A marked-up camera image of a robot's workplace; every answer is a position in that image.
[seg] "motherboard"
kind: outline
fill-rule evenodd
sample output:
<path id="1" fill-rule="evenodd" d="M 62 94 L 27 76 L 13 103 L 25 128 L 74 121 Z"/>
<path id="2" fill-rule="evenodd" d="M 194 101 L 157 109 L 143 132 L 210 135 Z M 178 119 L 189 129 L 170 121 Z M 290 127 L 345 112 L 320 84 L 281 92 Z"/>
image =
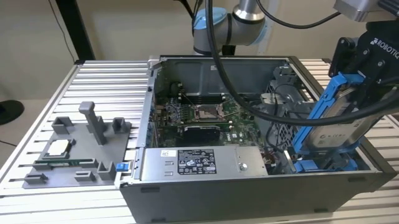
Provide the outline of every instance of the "motherboard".
<path id="1" fill-rule="evenodd" d="M 198 97 L 179 93 L 157 105 L 159 147 L 265 147 L 254 116 L 230 95 Z"/>

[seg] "metal slatted surface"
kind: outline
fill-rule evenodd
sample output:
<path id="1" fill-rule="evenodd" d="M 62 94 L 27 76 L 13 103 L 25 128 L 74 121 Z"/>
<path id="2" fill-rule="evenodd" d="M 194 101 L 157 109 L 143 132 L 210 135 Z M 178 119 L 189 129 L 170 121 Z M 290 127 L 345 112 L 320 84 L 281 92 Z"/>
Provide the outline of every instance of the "metal slatted surface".
<path id="1" fill-rule="evenodd" d="M 329 83 L 330 65 L 322 60 L 302 60 L 324 86 Z M 22 189 L 21 179 L 31 171 L 27 167 L 45 149 L 53 134 L 51 121 L 57 116 L 70 116 L 74 122 L 83 122 L 78 112 L 82 100 L 97 102 L 97 113 L 106 120 L 123 116 L 134 123 L 126 160 L 134 158 L 135 138 L 139 133 L 143 93 L 147 83 L 147 63 L 130 61 L 87 62 L 79 72 L 67 80 L 59 99 L 53 99 L 39 129 L 33 132 L 27 143 L 21 143 L 17 157 L 0 184 L 0 223 L 135 223 L 125 199 L 114 186 L 75 187 L 57 189 Z M 399 171 L 399 130 L 392 116 L 377 124 L 368 138 Z M 392 224 L 399 223 L 399 178 L 390 181 L 377 192 L 356 196 L 337 212 L 330 214 L 272 217 L 213 223 L 318 223 L 318 224 Z"/>

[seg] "gray 3d-printed tray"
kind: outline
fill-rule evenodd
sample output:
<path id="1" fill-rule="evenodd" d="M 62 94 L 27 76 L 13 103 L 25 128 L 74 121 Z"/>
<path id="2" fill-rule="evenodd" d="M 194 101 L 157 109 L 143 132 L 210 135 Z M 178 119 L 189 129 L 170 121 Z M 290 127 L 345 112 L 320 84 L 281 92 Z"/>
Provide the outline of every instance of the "gray 3d-printed tray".
<path id="1" fill-rule="evenodd" d="M 95 126 L 91 122 L 73 124 L 69 117 L 57 118 L 53 124 L 55 133 L 33 164 L 23 188 L 114 185 L 115 166 L 123 162 L 131 123 L 125 118 L 105 123 L 94 112 L 93 115 Z M 69 140 L 69 146 L 62 154 L 54 155 L 49 150 L 57 140 Z"/>

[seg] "black cable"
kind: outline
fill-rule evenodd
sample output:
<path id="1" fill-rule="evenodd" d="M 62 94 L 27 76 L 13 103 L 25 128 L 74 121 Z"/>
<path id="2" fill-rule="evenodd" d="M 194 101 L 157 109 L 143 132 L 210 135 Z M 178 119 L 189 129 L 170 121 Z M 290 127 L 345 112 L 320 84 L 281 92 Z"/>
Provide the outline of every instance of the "black cable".
<path id="1" fill-rule="evenodd" d="M 262 104 L 262 100 L 250 101 L 250 106 L 257 106 L 260 104 Z"/>
<path id="2" fill-rule="evenodd" d="M 177 1 L 179 1 L 183 4 L 183 6 L 185 6 L 185 8 L 187 10 L 187 13 L 189 13 L 189 15 L 190 15 L 190 17 L 193 19 L 194 18 L 194 12 L 193 12 L 193 9 L 190 7 L 190 4 L 189 4 L 187 0 L 177 0 Z"/>
<path id="3" fill-rule="evenodd" d="M 272 15 L 269 13 L 268 9 L 264 7 L 261 0 L 257 0 L 257 2 L 258 2 L 258 5 L 260 5 L 260 8 L 261 8 L 261 11 L 265 13 L 265 15 L 273 21 L 276 21 L 278 24 L 281 24 L 282 26 L 293 28 L 293 29 L 310 29 L 310 28 L 314 28 L 314 27 L 322 25 L 324 23 L 326 23 L 328 21 L 330 21 L 332 19 L 334 19 L 337 16 L 340 16 L 342 14 L 342 13 L 337 12 L 333 15 L 328 16 L 325 19 L 322 19 L 321 21 L 318 21 L 318 22 L 316 22 L 313 24 L 309 24 L 309 25 L 296 25 L 296 24 L 288 23 L 288 22 L 280 20 L 277 17 L 274 17 L 274 15 Z"/>
<path id="4" fill-rule="evenodd" d="M 289 83 L 280 84 L 280 85 L 276 87 L 276 90 L 274 90 L 274 93 L 276 93 L 276 94 L 277 94 L 277 90 L 278 90 L 278 88 L 281 88 L 282 86 L 293 86 L 293 87 L 296 87 L 293 84 L 289 84 Z"/>
<path id="5" fill-rule="evenodd" d="M 65 37 L 65 42 L 66 42 L 66 45 L 67 45 L 67 48 L 69 48 L 69 51 L 70 51 L 70 55 L 73 57 L 73 61 L 75 62 L 75 57 L 74 57 L 74 54 L 73 54 L 73 51 L 71 51 L 71 48 L 70 48 L 70 45 L 69 45 L 69 41 L 67 41 L 67 37 L 66 37 L 66 33 L 65 33 L 65 30 L 62 28 L 62 24 L 58 20 L 58 15 L 57 15 L 57 12 L 55 12 L 55 8 L 53 7 L 53 4 L 51 4 L 51 0 L 49 0 L 49 3 L 50 3 L 50 7 L 51 7 L 51 11 L 53 11 L 53 14 L 55 15 L 55 19 L 58 21 L 58 27 L 61 27 L 61 30 L 63 32 L 63 37 Z"/>
<path id="6" fill-rule="evenodd" d="M 301 114 L 310 115 L 310 113 L 300 112 L 300 111 L 288 111 L 288 113 L 296 114 L 300 118 L 306 119 Z"/>
<path id="7" fill-rule="evenodd" d="M 396 85 L 396 84 L 398 84 L 398 82 L 399 82 L 399 77 L 396 76 L 393 78 L 388 78 L 388 79 L 382 80 L 380 85 L 382 85 L 382 86 L 384 85 Z"/>
<path id="8" fill-rule="evenodd" d="M 213 0 L 206 1 L 206 15 L 207 15 L 207 33 L 209 33 L 209 41 L 210 41 L 210 49 L 213 52 L 213 57 L 216 61 L 216 65 L 220 71 L 220 76 L 224 81 L 224 84 L 236 99 L 237 103 L 257 117 L 260 117 L 264 120 L 273 121 L 277 123 L 284 123 L 284 124 L 290 124 L 294 126 L 326 126 L 326 125 L 336 125 L 336 124 L 342 124 L 348 122 L 353 122 L 357 119 L 365 118 L 368 116 L 372 116 L 388 108 L 393 107 L 393 105 L 398 104 L 399 101 L 399 92 L 390 97 L 386 100 L 382 100 L 381 102 L 376 103 L 374 105 L 362 108 L 361 110 L 352 112 L 345 115 L 340 115 L 336 117 L 329 117 L 329 118 L 318 118 L 318 119 L 294 119 L 294 118 L 284 118 L 280 116 L 270 115 L 268 113 L 264 113 L 254 107 L 252 107 L 246 101 L 242 99 L 240 96 L 236 87 L 233 86 L 233 83 L 229 79 L 229 76 L 226 74 L 225 66 L 221 61 L 221 56 L 218 53 L 218 47 L 217 47 L 217 40 L 216 40 L 216 31 L 214 31 L 214 18 L 213 18 Z"/>
<path id="9" fill-rule="evenodd" d="M 15 144 L 13 144 L 13 143 L 10 143 L 10 142 L 2 141 L 2 140 L 0 140 L 0 142 L 5 143 L 5 144 L 7 144 L 7 145 L 11 145 L 11 146 L 14 146 L 14 147 L 18 146 L 18 145 L 15 145 Z"/>
<path id="10" fill-rule="evenodd" d="M 194 23 L 195 23 L 195 19 L 198 18 L 199 9 L 201 9 L 201 5 L 202 5 L 203 2 L 205 2 L 205 0 L 197 0 L 195 5 L 194 5 L 194 17 L 193 17 L 193 20 L 191 20 L 193 35 L 194 35 Z"/>
<path id="11" fill-rule="evenodd" d="M 276 96 L 276 91 L 277 91 L 277 89 L 278 89 L 281 86 L 284 86 L 284 85 L 292 85 L 292 84 L 281 84 L 281 85 L 274 89 L 274 91 L 273 91 L 273 93 L 272 93 L 274 96 Z M 280 103 L 278 103 L 277 96 L 276 96 L 276 107 L 274 107 L 274 115 L 276 115 L 276 116 L 278 115 L 278 111 L 280 111 Z M 270 142 L 270 140 L 269 140 L 269 138 L 270 138 L 270 134 L 272 134 L 272 131 L 273 131 L 273 128 L 274 128 L 276 125 L 277 125 L 276 122 L 270 122 L 270 127 L 269 127 L 269 130 L 268 130 L 268 132 L 266 132 L 266 142 L 268 142 L 269 146 L 270 146 L 276 151 L 280 151 L 281 153 L 284 153 L 284 150 L 280 148 L 280 146 L 282 146 L 282 145 L 286 143 L 286 142 L 282 142 L 282 143 L 280 144 L 280 137 L 281 137 L 280 131 L 281 131 L 281 128 L 282 128 L 282 125 L 284 125 L 284 124 L 281 124 L 281 126 L 280 126 L 280 128 L 278 128 L 278 131 L 277 131 L 276 144 L 273 144 L 273 143 Z"/>

